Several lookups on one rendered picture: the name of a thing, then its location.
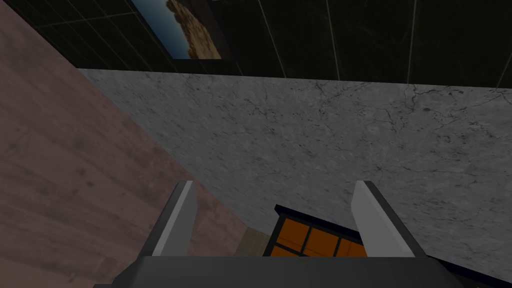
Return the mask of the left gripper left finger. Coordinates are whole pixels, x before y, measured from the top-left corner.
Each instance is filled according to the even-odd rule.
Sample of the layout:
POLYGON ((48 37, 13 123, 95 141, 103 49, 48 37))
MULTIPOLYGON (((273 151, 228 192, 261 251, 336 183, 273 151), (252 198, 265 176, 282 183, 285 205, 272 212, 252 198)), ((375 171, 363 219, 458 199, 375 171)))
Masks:
POLYGON ((186 256, 198 211, 192 180, 177 183, 139 253, 150 256, 186 256))

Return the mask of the landscape wall picture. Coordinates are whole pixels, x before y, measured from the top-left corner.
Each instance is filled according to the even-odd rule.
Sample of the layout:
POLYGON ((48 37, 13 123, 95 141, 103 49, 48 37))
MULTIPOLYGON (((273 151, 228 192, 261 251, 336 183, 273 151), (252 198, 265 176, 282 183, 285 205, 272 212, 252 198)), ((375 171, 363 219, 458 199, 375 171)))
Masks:
POLYGON ((208 28, 188 0, 131 0, 172 58, 220 60, 208 28))

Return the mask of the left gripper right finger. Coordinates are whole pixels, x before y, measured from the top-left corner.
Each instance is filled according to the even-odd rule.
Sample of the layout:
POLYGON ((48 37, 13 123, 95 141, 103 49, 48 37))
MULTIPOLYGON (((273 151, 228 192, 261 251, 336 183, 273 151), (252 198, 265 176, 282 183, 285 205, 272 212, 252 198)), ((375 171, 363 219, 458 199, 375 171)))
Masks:
POLYGON ((427 255, 374 183, 358 180, 351 213, 370 258, 425 258, 427 255))

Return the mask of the orange cupboard with black frame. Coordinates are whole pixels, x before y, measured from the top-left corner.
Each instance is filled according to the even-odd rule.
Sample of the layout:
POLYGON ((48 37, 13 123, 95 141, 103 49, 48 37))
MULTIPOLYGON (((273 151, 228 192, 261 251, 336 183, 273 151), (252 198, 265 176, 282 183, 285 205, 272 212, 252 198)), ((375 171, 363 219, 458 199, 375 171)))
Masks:
MULTIPOLYGON (((359 232, 281 205, 265 257, 365 258, 359 232)), ((512 283, 454 263, 439 261, 464 288, 512 288, 512 283)))

